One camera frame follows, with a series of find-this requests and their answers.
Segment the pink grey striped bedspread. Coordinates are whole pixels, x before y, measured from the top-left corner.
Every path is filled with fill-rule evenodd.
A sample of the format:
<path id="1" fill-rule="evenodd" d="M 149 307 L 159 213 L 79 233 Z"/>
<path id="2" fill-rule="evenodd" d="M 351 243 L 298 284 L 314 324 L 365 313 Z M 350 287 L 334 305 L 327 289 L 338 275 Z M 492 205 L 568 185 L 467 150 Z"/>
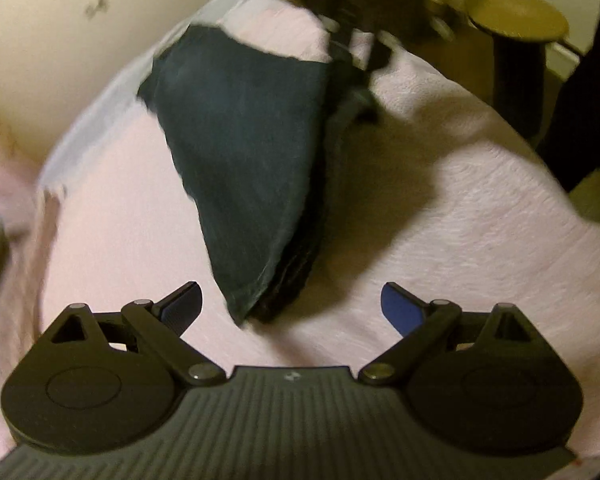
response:
<path id="1" fill-rule="evenodd" d="M 159 46 L 125 67 L 65 135 L 16 212 L 24 238 L 0 290 L 0 391 L 67 305 L 111 311 L 186 281 L 204 292 L 185 339 L 222 367 L 361 367 L 398 333 L 383 284 L 474 311 L 511 302 L 584 394 L 570 446 L 600 456 L 600 224 L 585 220 L 507 122 L 421 58 L 377 73 L 377 126 L 353 129 L 335 164 L 327 240 L 276 321 L 236 325 L 212 278 L 195 204 L 136 97 Z M 12 437 L 0 409 L 0 453 Z"/>

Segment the dark blue denim jeans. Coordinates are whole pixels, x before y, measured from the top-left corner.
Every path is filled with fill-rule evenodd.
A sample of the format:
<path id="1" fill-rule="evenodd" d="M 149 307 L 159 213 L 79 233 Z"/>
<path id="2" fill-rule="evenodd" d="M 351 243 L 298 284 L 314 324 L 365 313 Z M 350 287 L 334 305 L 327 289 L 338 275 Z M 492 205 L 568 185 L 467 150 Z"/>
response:
<path id="1" fill-rule="evenodd" d="M 193 25 L 138 88 L 234 322 L 271 321 L 298 297 L 324 236 L 330 144 L 356 118 L 378 117 L 369 81 L 330 56 L 279 56 Z"/>

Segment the yellow round stool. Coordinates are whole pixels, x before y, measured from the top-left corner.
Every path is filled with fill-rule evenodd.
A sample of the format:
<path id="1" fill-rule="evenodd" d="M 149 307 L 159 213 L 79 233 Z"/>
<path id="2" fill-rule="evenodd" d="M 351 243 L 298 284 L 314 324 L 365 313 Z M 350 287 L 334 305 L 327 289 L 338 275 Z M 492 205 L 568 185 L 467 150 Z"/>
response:
<path id="1" fill-rule="evenodd" d="M 546 47 L 565 39 L 569 24 L 545 0 L 476 0 L 471 24 L 493 41 L 493 107 L 524 139 L 543 117 Z"/>

